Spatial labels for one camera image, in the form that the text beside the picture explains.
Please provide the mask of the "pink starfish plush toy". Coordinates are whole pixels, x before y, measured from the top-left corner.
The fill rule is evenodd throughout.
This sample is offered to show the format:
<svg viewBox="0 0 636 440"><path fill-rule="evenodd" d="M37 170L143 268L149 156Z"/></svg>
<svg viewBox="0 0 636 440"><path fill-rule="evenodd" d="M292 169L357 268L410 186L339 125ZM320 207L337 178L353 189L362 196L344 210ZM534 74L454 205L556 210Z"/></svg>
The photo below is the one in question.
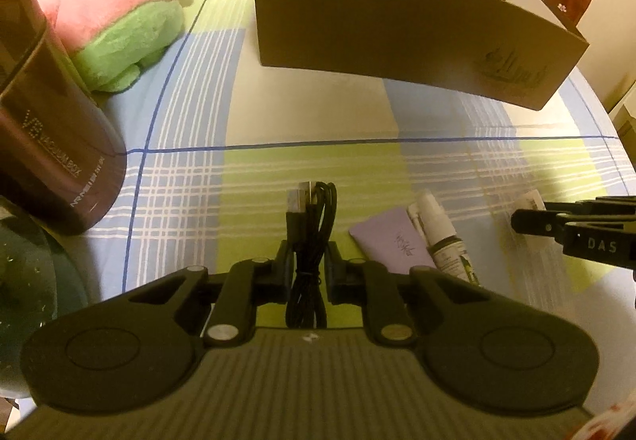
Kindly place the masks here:
<svg viewBox="0 0 636 440"><path fill-rule="evenodd" d="M90 91L121 92L184 28L181 0L38 0Z"/></svg>

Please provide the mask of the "dark green glass bowl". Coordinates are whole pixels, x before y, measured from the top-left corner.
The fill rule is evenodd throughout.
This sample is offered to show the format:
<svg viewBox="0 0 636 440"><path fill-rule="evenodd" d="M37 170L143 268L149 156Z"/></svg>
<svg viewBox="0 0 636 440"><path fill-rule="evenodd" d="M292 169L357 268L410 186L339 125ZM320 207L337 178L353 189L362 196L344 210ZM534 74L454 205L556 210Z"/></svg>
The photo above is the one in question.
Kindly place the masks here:
<svg viewBox="0 0 636 440"><path fill-rule="evenodd" d="M21 399L21 347L46 323L88 304L68 254L44 228L1 200L1 396Z"/></svg>

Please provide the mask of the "checkered green blue tablecloth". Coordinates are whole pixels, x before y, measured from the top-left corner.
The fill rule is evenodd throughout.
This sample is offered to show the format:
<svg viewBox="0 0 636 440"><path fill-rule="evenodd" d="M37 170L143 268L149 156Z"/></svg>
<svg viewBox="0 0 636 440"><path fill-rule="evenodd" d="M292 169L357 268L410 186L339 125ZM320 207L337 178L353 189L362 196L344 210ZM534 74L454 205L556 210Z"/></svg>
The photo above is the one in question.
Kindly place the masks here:
<svg viewBox="0 0 636 440"><path fill-rule="evenodd" d="M289 190L333 183L333 239L429 190L480 283L567 318L601 353L593 412L635 387L630 271L517 235L516 203L632 194L635 172L579 72L542 109L375 77L266 68L253 0L183 0L185 33L129 90L100 99L121 134L125 180L84 235L62 240L94 301L188 265L230 269L273 255Z"/></svg>

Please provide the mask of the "white chair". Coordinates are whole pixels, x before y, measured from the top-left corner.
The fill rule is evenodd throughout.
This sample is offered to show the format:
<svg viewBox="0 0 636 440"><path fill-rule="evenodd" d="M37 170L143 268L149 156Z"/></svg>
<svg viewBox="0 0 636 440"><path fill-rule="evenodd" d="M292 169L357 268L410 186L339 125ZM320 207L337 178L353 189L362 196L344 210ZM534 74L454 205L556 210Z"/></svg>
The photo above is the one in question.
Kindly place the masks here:
<svg viewBox="0 0 636 440"><path fill-rule="evenodd" d="M636 83L612 107L609 116L630 162L636 165Z"/></svg>

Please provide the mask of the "purple card packet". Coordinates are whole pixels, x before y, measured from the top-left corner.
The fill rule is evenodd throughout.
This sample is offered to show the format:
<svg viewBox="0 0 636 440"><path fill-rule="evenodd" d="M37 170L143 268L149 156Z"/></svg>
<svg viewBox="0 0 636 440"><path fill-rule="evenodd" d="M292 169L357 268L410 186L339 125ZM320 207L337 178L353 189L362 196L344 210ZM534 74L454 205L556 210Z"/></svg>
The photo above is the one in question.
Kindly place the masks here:
<svg viewBox="0 0 636 440"><path fill-rule="evenodd" d="M404 207L394 207L349 229L365 257L391 273L407 274L413 267L436 268L427 244Z"/></svg>

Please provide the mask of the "brown cardboard box white inside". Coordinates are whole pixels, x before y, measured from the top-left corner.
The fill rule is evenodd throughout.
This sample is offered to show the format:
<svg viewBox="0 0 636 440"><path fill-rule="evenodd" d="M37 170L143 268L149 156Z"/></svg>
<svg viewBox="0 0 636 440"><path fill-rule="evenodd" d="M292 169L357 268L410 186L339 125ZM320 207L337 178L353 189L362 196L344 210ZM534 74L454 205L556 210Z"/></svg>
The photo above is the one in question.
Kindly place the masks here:
<svg viewBox="0 0 636 440"><path fill-rule="evenodd" d="M255 0L260 59L540 110L588 42L550 0Z"/></svg>

